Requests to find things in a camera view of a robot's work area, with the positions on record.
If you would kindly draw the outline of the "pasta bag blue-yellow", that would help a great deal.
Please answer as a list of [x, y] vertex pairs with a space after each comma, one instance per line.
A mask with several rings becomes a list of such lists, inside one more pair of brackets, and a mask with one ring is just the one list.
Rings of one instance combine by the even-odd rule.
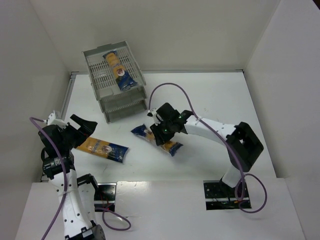
[[105, 53], [102, 57], [106, 60], [108, 66], [112, 70], [115, 81], [121, 91], [127, 91], [138, 85], [125, 66], [121, 63], [116, 50]]
[[163, 151], [170, 154], [172, 157], [183, 146], [182, 143], [171, 140], [162, 145], [156, 145], [156, 138], [154, 134], [145, 124], [136, 126], [131, 130], [131, 133], [139, 138], [145, 139], [158, 148], [162, 148]]
[[129, 150], [129, 148], [126, 146], [114, 144], [93, 137], [88, 137], [76, 149], [117, 163], [124, 162], [126, 153]]

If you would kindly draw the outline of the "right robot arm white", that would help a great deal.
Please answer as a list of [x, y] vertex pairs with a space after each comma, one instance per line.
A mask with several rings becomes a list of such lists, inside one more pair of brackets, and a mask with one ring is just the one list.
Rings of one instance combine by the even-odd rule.
[[196, 116], [190, 110], [178, 112], [167, 102], [147, 115], [154, 120], [150, 129], [158, 146], [168, 143], [176, 133], [200, 136], [225, 146], [231, 166], [221, 181], [230, 188], [236, 187], [264, 150], [250, 125], [243, 121], [226, 124]]

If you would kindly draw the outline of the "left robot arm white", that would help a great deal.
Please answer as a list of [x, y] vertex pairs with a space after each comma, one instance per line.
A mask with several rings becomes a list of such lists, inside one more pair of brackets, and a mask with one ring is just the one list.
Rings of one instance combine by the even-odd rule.
[[42, 170], [58, 196], [57, 213], [62, 215], [64, 239], [104, 240], [104, 230], [95, 217], [98, 184], [90, 173], [77, 176], [72, 153], [94, 133], [98, 124], [75, 114], [71, 119], [79, 128], [64, 122], [56, 111], [44, 120], [46, 126], [38, 131], [44, 145], [40, 154]]

